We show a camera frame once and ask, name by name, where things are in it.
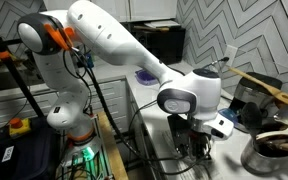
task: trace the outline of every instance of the patterned tile wall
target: patterned tile wall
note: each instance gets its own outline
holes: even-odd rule
[[[277,77],[288,92],[288,0],[179,0],[178,23],[187,29],[184,60],[194,67],[238,48],[232,66]],[[234,93],[239,76],[222,69]]]
[[[0,36],[4,40],[18,38],[17,21],[29,13],[46,10],[43,0],[0,0]],[[24,44],[9,46],[10,50],[18,57],[25,55]]]

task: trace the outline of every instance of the wooden table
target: wooden table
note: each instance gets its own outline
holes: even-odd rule
[[[100,130],[102,131],[102,137],[104,139],[104,146],[109,159],[112,173],[116,180],[128,180],[127,173],[124,168],[124,164],[120,155],[120,152],[116,146],[114,136],[112,134],[112,128],[106,117],[105,112],[100,112],[98,115],[98,121]],[[77,171],[74,180],[85,180],[86,173]]]

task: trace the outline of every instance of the counter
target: counter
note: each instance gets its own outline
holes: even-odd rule
[[[192,67],[185,62],[171,65],[171,67],[179,69],[184,73],[188,73],[192,70]],[[139,69],[140,68],[136,66],[112,66],[103,61],[96,61],[93,71],[99,82],[126,79],[130,90],[134,95],[137,106],[142,107],[143,105],[156,99],[159,85],[143,86],[139,84],[134,76],[134,72]],[[50,89],[45,84],[31,87],[32,94],[39,91],[49,90]],[[0,97],[23,96],[19,95],[21,94],[20,92],[21,91],[18,88],[0,91]],[[228,106],[229,103],[226,100],[221,99],[218,109]],[[157,105],[141,110],[140,113],[148,130],[148,134],[154,146],[156,155],[159,158],[172,156],[171,150],[162,136],[164,131],[169,131],[166,118],[169,114],[163,112]],[[234,129],[233,135],[230,139],[214,143],[211,150],[211,156],[215,161],[221,178],[224,180],[288,180],[288,169],[276,172],[268,177],[254,176],[244,170],[240,163],[240,155],[249,139],[249,135]],[[177,162],[175,161],[164,161],[161,164],[163,169],[167,172],[177,171]],[[181,179],[181,176],[168,176],[168,179]]]
[[[192,67],[186,63],[171,65],[172,68],[182,70],[188,73]],[[134,77],[134,74],[126,76],[130,89],[133,92],[134,98],[138,107],[153,101],[157,97],[158,85],[143,86],[139,84]],[[222,94],[228,97],[229,95],[222,91]],[[227,108],[230,105],[225,99],[221,98],[218,109]],[[167,122],[169,114],[163,112],[157,105],[141,110],[141,115],[145,122],[148,134],[153,143],[155,152],[159,158],[170,157],[172,155],[168,144],[166,143],[162,133],[170,131]],[[270,176],[255,176],[247,172],[240,162],[240,156],[245,145],[249,141],[250,136],[239,130],[234,129],[233,135],[226,141],[217,141],[213,144],[211,156],[215,161],[216,168],[220,173],[220,178],[223,180],[288,180],[288,169],[281,170],[271,174]],[[177,162],[164,161],[161,163],[166,172],[177,171]],[[181,176],[168,176],[168,179],[182,179]]]

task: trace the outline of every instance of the metal pole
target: metal pole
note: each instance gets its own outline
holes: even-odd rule
[[[3,39],[0,37],[0,52],[4,52],[4,51],[9,51],[9,49],[7,47],[7,43],[5,43],[5,41],[3,41]],[[22,90],[25,97],[27,98],[27,101],[31,104],[32,108],[34,109],[36,115],[38,117],[43,117],[44,114],[41,108],[36,103],[34,97],[32,96],[31,92],[27,88],[25,82],[23,81],[21,75],[18,73],[12,61],[13,60],[10,57],[8,57],[6,59],[3,59],[2,62],[5,64],[9,72],[12,74],[14,80],[16,81],[20,89]]]

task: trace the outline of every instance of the yellow box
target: yellow box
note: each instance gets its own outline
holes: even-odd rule
[[[23,126],[20,128],[12,128],[9,126],[9,133],[11,137],[21,136],[29,131],[31,131],[30,120],[28,118],[22,119]]]

